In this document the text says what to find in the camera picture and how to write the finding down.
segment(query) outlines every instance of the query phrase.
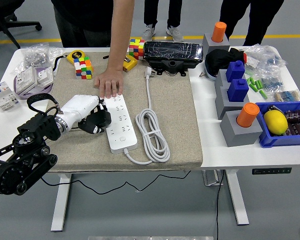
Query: orange cup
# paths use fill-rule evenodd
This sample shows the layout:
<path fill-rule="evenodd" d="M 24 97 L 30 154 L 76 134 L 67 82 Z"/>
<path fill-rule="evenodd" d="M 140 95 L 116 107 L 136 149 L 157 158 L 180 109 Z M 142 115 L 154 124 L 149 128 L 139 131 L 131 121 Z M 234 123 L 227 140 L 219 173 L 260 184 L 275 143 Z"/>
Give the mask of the orange cup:
<path fill-rule="evenodd" d="M 227 24 L 225 24 L 224 22 L 222 21 L 216 22 L 214 25 L 211 40 L 214 41 L 215 43 L 221 43 L 224 39 L 226 27 Z"/>
<path fill-rule="evenodd" d="M 248 128 L 252 125 L 259 112 L 260 109 L 257 104 L 248 102 L 243 106 L 239 116 L 236 118 L 236 123 L 243 128 Z"/>

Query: rubik's cube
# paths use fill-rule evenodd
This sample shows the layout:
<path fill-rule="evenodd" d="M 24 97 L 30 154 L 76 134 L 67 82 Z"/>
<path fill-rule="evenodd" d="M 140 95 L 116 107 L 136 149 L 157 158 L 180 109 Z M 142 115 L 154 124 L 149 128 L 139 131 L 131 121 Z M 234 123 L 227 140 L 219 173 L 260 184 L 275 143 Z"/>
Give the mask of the rubik's cube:
<path fill-rule="evenodd" d="M 133 56 L 137 60 L 143 60 L 144 59 L 144 45 L 145 45 L 145 40 L 130 39 L 129 55 Z"/>
<path fill-rule="evenodd" d="M 94 67 L 91 66 L 91 61 L 88 56 L 75 58 L 73 63 L 77 79 L 92 79 Z"/>

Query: office chair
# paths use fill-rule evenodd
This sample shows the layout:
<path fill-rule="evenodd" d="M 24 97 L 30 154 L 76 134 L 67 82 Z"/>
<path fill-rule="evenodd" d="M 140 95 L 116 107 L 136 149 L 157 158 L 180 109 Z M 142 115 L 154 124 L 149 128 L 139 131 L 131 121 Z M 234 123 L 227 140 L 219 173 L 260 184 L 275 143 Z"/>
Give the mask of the office chair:
<path fill-rule="evenodd" d="M 11 35 L 8 28 L 35 26 L 35 29 L 38 31 L 42 29 L 38 21 L 17 21 L 15 10 L 20 8 L 24 1 L 25 0 L 0 0 L 0 32 L 4 32 L 18 49 L 21 47 Z"/>

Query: desk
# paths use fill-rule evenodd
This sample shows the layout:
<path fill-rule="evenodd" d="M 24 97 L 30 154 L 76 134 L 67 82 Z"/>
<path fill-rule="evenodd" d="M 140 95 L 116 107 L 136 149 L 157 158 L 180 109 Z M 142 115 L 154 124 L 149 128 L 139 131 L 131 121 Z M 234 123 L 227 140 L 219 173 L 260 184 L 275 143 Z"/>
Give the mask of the desk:
<path fill-rule="evenodd" d="M 85 52 L 108 52 L 108 48 L 83 48 Z M 10 88 L 13 87 L 15 77 L 12 71 L 23 59 L 21 50 L 17 50 L 1 79 Z M 202 165 L 197 170 L 226 170 L 229 188 L 232 196 L 233 206 L 239 225 L 249 224 L 245 205 L 240 191 L 236 172 L 242 168 L 271 168 L 271 167 L 293 167 L 300 165 L 300 146 L 285 146 L 273 148 L 261 148 L 259 140 L 252 145 L 227 147 L 226 141 L 220 129 L 220 120 L 217 118 L 215 107 L 215 86 L 214 82 L 205 77 L 199 77 L 204 69 L 200 63 L 195 69 L 189 69 L 190 83 L 193 93 L 196 117 L 199 128 L 200 141 L 203 152 Z M 288 69 L 282 67 L 281 78 L 287 90 L 298 89 Z M 263 102 L 263 98 L 253 92 L 248 92 L 251 102 Z M 35 103 L 34 106 L 45 111 L 48 101 Z M 13 138 L 18 134 L 17 127 L 25 123 L 35 112 L 28 109 L 25 101 L 14 108 L 2 112 L 0 109 L 0 149 L 11 144 Z M 62 183 L 71 179 L 71 173 L 61 174 Z M 52 221 L 52 231 L 62 231 L 64 216 L 68 199 L 69 185 L 62 185 L 59 188 L 55 206 L 55 214 Z"/>

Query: human hand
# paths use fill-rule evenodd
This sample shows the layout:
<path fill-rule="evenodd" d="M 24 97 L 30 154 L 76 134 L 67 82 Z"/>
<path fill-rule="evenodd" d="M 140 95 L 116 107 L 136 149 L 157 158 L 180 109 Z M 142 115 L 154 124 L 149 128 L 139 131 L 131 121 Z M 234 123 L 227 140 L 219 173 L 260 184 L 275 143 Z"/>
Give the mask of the human hand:
<path fill-rule="evenodd" d="M 124 90 L 124 76 L 122 70 L 107 68 L 94 79 L 94 86 L 99 89 L 99 97 L 109 99 L 122 94 Z"/>

